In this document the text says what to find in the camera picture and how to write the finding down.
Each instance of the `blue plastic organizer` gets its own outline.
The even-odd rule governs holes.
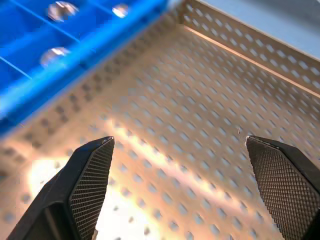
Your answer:
[[[28,118],[60,90],[157,20],[168,0],[67,0],[79,12],[54,22],[46,10],[55,0],[0,0],[0,136]],[[112,12],[127,4],[129,13]],[[47,68],[44,52],[71,54]]]

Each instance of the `metal screw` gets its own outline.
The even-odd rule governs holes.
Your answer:
[[[60,57],[64,57],[67,54],[69,54],[70,51],[64,47],[54,47],[46,51],[41,59],[40,64],[46,68],[49,64],[52,64],[54,61],[56,61]]]
[[[76,15],[78,8],[66,1],[56,1],[49,5],[48,17],[55,22],[64,22],[70,16]]]
[[[124,18],[128,15],[129,7],[126,4],[119,4],[112,8],[112,12],[119,18]]]

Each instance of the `reflective metal part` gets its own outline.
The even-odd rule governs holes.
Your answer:
[[[129,7],[126,4],[119,4],[112,8],[112,12],[119,18],[125,18],[128,15]]]
[[[59,170],[55,161],[63,167],[77,147],[105,136],[114,136],[116,146],[97,240],[282,239],[260,198],[244,142],[248,135],[282,141],[320,167],[320,100],[257,65],[258,57],[250,61],[221,46],[233,39],[235,52],[238,46],[249,51],[253,42],[245,35],[259,43],[262,33],[188,3],[186,24],[221,40],[163,16],[2,142],[0,170],[9,177],[0,207],[14,220],[8,214],[0,220],[0,239],[28,207],[23,194],[34,198],[50,171]],[[277,61],[275,72],[282,64],[310,78],[320,72],[314,59],[267,36],[263,42],[265,48],[254,49],[258,56],[274,50],[268,59]],[[290,56],[296,67],[285,63]],[[299,61],[309,68],[297,68]]]
[[[68,55],[70,51],[64,47],[54,47],[46,51],[40,60],[40,64],[46,68],[48,65],[52,64],[58,58]]]
[[[66,1],[56,1],[48,8],[48,17],[55,22],[64,22],[70,16],[74,16],[79,9]]]

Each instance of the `perforated metal tray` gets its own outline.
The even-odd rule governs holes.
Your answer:
[[[319,70],[187,1],[3,139],[0,239],[72,150],[109,135],[116,149],[97,239],[282,239],[245,137],[296,146],[319,167]]]

